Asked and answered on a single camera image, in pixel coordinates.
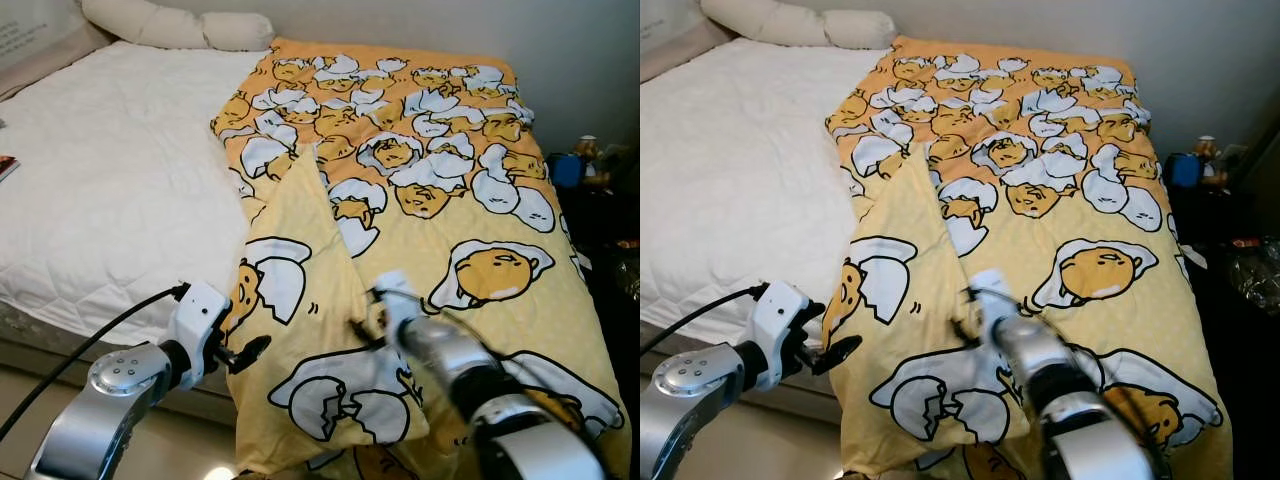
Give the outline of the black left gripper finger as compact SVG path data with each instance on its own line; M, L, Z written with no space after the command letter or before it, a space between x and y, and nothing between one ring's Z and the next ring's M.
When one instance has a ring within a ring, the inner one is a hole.
M250 340L241 351L228 351L228 372L239 374L252 366L260 355L270 346L271 337L259 335Z
M844 362L861 343L860 335L847 335L833 342L822 352L814 353L812 356L812 374L815 376L826 375Z

